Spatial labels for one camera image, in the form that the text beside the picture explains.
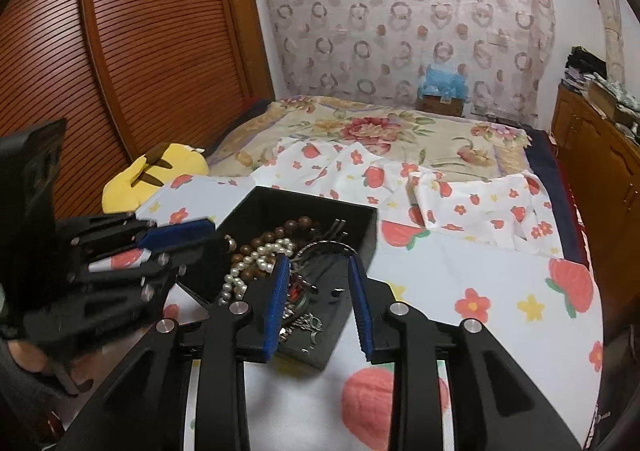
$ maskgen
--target stuffed toy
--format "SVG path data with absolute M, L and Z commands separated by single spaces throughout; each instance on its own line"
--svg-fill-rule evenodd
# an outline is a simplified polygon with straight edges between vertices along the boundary
M 209 174 L 207 161 L 191 146 L 158 144 L 107 183 L 102 191 L 102 210 L 135 211 L 164 184 L 183 174 Z

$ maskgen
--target brown bead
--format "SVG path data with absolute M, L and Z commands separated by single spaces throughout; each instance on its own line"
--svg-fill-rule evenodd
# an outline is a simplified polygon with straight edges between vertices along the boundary
M 248 269 L 244 269 L 244 271 L 240 273 L 240 278 L 245 283 L 248 281 L 251 281 L 254 278 L 254 269 L 252 267 L 249 267 Z
M 298 225 L 300 226 L 300 229 L 306 231 L 309 227 L 311 227 L 311 218 L 309 218 L 308 216 L 301 216 L 298 219 Z
M 284 222 L 284 232 L 286 232 L 287 235 L 292 235 L 296 232 L 297 229 L 298 222 L 296 222 L 295 220 L 287 220 L 286 222 Z

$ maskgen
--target floral bedspread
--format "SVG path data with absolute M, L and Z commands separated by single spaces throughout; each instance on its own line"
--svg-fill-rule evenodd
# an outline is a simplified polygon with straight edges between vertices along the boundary
M 247 176 L 275 155 L 282 138 L 359 142 L 375 155 L 441 171 L 447 182 L 485 180 L 529 168 L 523 130 L 444 118 L 415 110 L 330 97 L 299 96 L 272 103 L 228 135 L 209 157 L 210 174 Z

